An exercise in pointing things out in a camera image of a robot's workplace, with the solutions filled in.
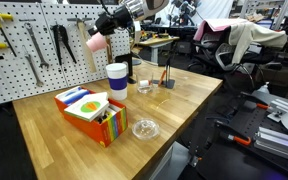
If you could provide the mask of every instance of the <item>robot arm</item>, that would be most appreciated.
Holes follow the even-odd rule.
[[[162,10],[168,4],[168,0],[123,0],[112,15],[103,12],[96,20],[94,27],[88,30],[92,36],[97,32],[102,35],[114,34],[118,27],[127,28],[134,21],[144,20]]]

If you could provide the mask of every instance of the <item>floor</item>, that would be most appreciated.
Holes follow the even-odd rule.
[[[143,59],[150,59],[149,49],[143,49],[139,56]],[[159,53],[159,61],[165,63],[169,54],[165,51]],[[187,70],[187,66],[192,62],[190,57],[185,54],[175,53],[171,61],[171,66],[178,69]],[[191,71],[199,73],[199,68]],[[233,87],[248,91],[250,82],[245,76],[232,76]],[[177,139],[177,142],[184,147],[189,146],[194,123],[208,115],[223,115],[227,113],[227,101],[236,94],[221,88],[208,104],[201,110],[194,119],[190,127]],[[194,168],[187,166],[178,179],[200,179]],[[34,168],[23,139],[16,114],[11,103],[0,106],[0,179],[37,179]]]

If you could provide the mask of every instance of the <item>pink cup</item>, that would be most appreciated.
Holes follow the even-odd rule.
[[[92,52],[99,49],[104,49],[107,46],[104,36],[101,33],[96,33],[86,42],[86,45]]]

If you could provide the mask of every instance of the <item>white cup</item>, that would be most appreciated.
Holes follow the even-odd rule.
[[[124,63],[113,63],[106,66],[112,97],[123,100],[127,97],[127,67]]]

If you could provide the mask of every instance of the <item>pliers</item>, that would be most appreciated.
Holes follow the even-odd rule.
[[[66,32],[66,28],[63,25],[55,25],[51,28],[54,33],[54,40],[55,40],[55,46],[56,46],[56,52],[57,52],[57,57],[60,66],[62,65],[62,58],[61,58],[61,50],[60,50],[60,45],[59,41],[62,41],[68,51],[68,53],[71,55],[73,62],[76,64],[76,59],[73,55],[73,52],[70,48],[70,45],[68,44],[68,36]]]

